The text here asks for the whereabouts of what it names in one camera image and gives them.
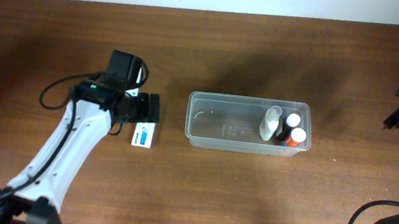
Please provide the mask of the white Panadol box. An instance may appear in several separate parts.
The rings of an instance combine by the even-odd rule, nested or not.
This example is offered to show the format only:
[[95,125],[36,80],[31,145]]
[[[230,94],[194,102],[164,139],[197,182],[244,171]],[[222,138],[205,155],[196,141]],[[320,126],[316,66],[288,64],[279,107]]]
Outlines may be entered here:
[[138,148],[151,148],[155,129],[156,124],[153,122],[137,123],[131,146],[137,146]]

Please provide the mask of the white spray bottle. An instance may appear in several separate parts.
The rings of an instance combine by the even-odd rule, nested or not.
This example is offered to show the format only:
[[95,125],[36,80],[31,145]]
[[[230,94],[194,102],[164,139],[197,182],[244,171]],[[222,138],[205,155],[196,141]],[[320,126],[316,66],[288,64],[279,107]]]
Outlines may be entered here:
[[264,141],[269,141],[275,134],[280,124],[280,117],[282,115],[282,108],[279,106],[271,106],[261,122],[260,125],[260,137]]

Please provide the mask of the orange tube white cap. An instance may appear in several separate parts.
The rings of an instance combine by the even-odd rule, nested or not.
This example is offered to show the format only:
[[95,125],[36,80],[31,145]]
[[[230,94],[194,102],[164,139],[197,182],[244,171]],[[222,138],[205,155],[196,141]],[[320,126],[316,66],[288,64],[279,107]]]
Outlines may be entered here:
[[307,138],[306,132],[302,128],[294,128],[290,131],[289,135],[282,142],[284,147],[294,148],[301,142],[304,142]]

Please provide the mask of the dark bottle white cap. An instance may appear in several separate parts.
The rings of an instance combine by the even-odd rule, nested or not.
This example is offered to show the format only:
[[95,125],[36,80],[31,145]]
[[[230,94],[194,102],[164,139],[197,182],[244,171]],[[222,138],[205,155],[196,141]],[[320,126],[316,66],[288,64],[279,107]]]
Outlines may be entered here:
[[281,124],[280,133],[276,132],[276,138],[278,141],[284,141],[290,134],[291,130],[295,127],[298,127],[301,122],[301,117],[297,113],[291,113],[286,118],[283,119],[283,123]]

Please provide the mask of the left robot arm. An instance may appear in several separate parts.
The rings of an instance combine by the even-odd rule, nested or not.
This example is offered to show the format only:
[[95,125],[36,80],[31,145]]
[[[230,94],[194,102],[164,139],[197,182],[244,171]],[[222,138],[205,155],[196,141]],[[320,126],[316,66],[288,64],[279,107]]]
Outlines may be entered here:
[[[94,146],[113,136],[113,127],[159,122],[159,95],[139,91],[149,76],[143,59],[117,49],[105,70],[79,75],[59,105],[64,116],[56,130],[0,189],[0,224],[62,224],[64,197]],[[18,223],[20,214],[26,219]]]

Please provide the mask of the clear plastic container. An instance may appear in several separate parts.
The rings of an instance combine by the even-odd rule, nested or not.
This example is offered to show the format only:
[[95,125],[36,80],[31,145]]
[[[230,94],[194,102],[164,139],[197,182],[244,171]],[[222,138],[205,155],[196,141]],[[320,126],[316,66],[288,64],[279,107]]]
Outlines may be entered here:
[[[275,137],[261,138],[259,127],[272,106],[282,108],[282,118],[290,114],[300,117],[298,126],[306,132],[305,141],[291,148]],[[311,148],[310,111],[306,103],[196,91],[189,96],[185,134],[198,148],[292,157]]]

